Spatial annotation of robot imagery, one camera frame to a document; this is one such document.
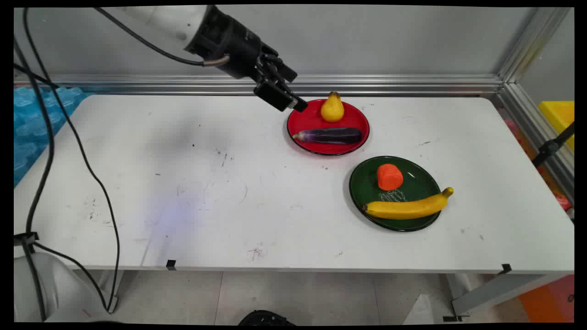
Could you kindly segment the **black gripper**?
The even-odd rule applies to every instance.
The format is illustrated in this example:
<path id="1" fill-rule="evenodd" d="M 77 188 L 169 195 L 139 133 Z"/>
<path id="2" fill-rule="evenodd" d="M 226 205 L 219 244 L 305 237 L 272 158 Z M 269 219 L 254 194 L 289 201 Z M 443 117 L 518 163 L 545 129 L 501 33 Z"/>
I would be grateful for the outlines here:
<path id="1" fill-rule="evenodd" d="M 218 65 L 218 69 L 235 79 L 249 77 L 258 81 L 261 77 L 274 75 L 291 83 L 298 77 L 274 48 L 215 5 L 205 7 L 203 20 L 185 50 L 205 62 L 228 56 L 228 61 Z M 279 81 L 264 79 L 256 84 L 253 92 L 279 111 L 293 109 L 303 112 L 308 107 L 308 102 Z"/>

